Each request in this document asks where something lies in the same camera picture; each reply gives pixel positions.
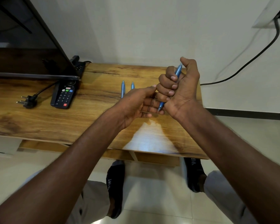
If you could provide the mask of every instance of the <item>forearm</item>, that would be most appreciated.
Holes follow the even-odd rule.
[[[276,222],[280,218],[279,165],[239,138],[200,104],[194,102],[185,108],[178,121],[259,222]]]
[[[59,158],[0,205],[0,223],[65,223],[122,119],[102,114]]]

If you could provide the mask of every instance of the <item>left hand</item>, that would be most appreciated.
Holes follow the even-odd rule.
[[[163,110],[158,111],[160,101],[154,99],[155,95],[156,85],[132,89],[114,105],[114,108],[123,115],[123,129],[127,128],[136,118],[150,118],[151,113],[165,114]]]

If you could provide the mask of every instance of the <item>wooden desk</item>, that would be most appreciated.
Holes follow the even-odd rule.
[[[16,101],[33,95],[51,81],[0,79],[0,135],[28,140],[72,144],[106,109],[120,99],[121,82],[126,93],[157,84],[165,67],[114,64],[88,64],[80,89],[68,110],[50,106],[53,88],[38,97],[34,109],[25,109]],[[197,99],[202,102],[200,86]],[[208,159],[194,140],[169,115],[136,119],[111,143],[110,148],[142,153],[165,154]]]

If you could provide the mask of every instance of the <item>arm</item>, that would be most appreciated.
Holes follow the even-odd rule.
[[[133,89],[104,112],[60,157],[0,205],[0,223],[65,223],[93,168],[116,135],[151,117],[155,86]]]
[[[239,138],[196,101],[197,64],[185,58],[181,61],[187,74],[177,80],[174,67],[168,67],[166,75],[159,78],[158,99],[166,101],[172,86],[178,86],[164,105],[168,113],[215,163],[259,223],[280,223],[280,166]]]

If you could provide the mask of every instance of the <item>leg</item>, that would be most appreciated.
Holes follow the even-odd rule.
[[[39,172],[41,170],[27,178],[24,184]],[[117,160],[108,170],[108,186],[103,182],[87,181],[66,224],[90,224],[105,216],[117,218],[122,210],[124,174],[124,163]]]
[[[205,192],[233,223],[257,223],[220,171],[212,171],[206,176],[199,159],[185,158],[185,163],[188,187],[193,192]]]

